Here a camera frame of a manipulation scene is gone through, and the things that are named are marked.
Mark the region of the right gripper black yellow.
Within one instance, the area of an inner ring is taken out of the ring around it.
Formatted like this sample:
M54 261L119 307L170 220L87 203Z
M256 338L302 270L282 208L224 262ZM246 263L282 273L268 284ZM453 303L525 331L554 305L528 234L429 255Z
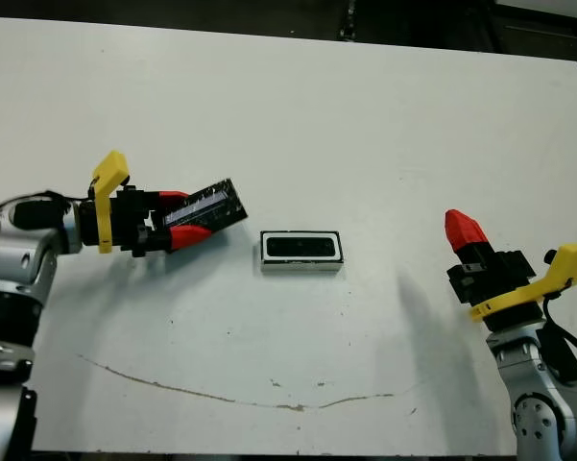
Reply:
M577 284L577 243L549 251L546 274L533 281L536 273L524 254L494 251L478 222L465 213L445 213L445 235L460 260L447 270L450 285L459 302L469 305L472 321L490 332L542 319L544 297Z

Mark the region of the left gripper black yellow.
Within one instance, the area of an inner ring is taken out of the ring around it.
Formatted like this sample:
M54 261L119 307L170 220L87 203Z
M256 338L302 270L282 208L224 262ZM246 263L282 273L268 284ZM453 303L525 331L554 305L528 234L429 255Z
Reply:
M149 252L174 251L203 242L212 231L200 226L148 224L167 207L181 207L189 197L181 191L145 191L129 184L124 154L113 150L95 167L87 199L79 204L79 231L84 245L101 254L118 247L142 257Z

